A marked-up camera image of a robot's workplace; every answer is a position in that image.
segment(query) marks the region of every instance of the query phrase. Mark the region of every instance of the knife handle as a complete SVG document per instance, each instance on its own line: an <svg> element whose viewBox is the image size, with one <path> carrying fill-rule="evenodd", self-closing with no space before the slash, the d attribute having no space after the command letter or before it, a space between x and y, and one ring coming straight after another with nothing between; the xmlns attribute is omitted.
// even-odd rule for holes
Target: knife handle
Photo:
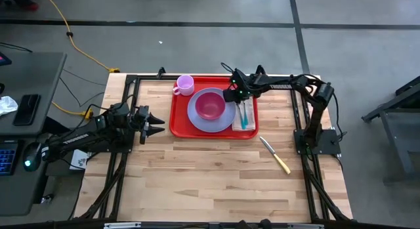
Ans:
<svg viewBox="0 0 420 229"><path fill-rule="evenodd" d="M274 158L277 160L278 164L280 164L280 166L282 166L282 168L284 169L284 171L287 174L290 174L290 169L289 167L277 156L277 154L273 154Z"/></svg>

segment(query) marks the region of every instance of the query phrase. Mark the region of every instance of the keyboard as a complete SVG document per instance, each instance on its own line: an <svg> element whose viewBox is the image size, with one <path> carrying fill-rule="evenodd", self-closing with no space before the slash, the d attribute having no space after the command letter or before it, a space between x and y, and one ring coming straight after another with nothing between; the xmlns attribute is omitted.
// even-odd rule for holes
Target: keyboard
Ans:
<svg viewBox="0 0 420 229"><path fill-rule="evenodd" d="M19 141L17 140L4 140L0 142L0 176L13 174L18 147Z"/></svg>

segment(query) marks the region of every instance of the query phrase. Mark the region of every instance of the butcher block tabletop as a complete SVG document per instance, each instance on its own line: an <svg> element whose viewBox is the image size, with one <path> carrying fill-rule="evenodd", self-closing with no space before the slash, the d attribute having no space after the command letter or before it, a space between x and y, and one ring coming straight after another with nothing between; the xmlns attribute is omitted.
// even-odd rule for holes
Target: butcher block tabletop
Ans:
<svg viewBox="0 0 420 229"><path fill-rule="evenodd" d="M110 74L103 107L121 102L126 73ZM119 221L310 222L303 169L293 140L295 122L289 91L268 91L258 98L259 132L250 140L177 138L169 130L175 81L142 81L138 105L164 120L165 131L129 154ZM331 126L326 110L324 129ZM290 168L276 163L259 140L264 137ZM82 215L101 193L110 154L89 160L74 216ZM324 188L340 210L352 218L339 162L319 156ZM321 217L319 196L314 194ZM113 203L113 192L107 213Z"/></svg>

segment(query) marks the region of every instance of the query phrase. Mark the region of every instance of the purple plate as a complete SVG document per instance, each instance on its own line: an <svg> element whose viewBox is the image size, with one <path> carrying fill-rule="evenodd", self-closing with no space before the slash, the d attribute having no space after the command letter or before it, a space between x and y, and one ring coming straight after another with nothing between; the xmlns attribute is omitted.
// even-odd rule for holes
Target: purple plate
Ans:
<svg viewBox="0 0 420 229"><path fill-rule="evenodd" d="M201 118L196 111L196 102L202 94L214 92L223 97L223 91L218 88L206 88L198 91L188 103L188 118L197 129L206 133L217 133L228 128L235 119L235 102L227 102L223 114L215 120Z"/></svg>

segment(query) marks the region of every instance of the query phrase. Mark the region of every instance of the gray floor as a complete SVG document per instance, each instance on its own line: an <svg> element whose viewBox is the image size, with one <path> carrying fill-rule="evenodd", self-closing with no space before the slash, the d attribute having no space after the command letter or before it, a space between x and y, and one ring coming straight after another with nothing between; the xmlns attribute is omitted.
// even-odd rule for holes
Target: gray floor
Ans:
<svg viewBox="0 0 420 229"><path fill-rule="evenodd" d="M59 19L46 0L41 8L19 12L0 8L2 18ZM69 20L158 22L293 22L289 0L55 0ZM420 24L420 0L297 0L302 23ZM295 30L288 28L185 28L72 26L77 45L107 66L122 72L224 72L220 62L253 72L262 64L268 73L301 73ZM105 83L105 69L72 49L64 26L1 25L0 41L34 51L64 51L65 68ZM419 30L303 30L310 70L335 87L341 127L345 180L353 216L361 222L419 227L420 186L384 186L382 179L400 170L379 120L360 117L392 98L393 92L420 74ZM63 80L84 102L104 86L63 72ZM63 84L54 100L78 111ZM95 99L100 104L102 97ZM330 108L335 122L334 103ZM78 118L56 108L50 115L64 125ZM57 178L48 191L51 205L34 207L25 217L0 218L0 224L67 219L80 178Z"/></svg>

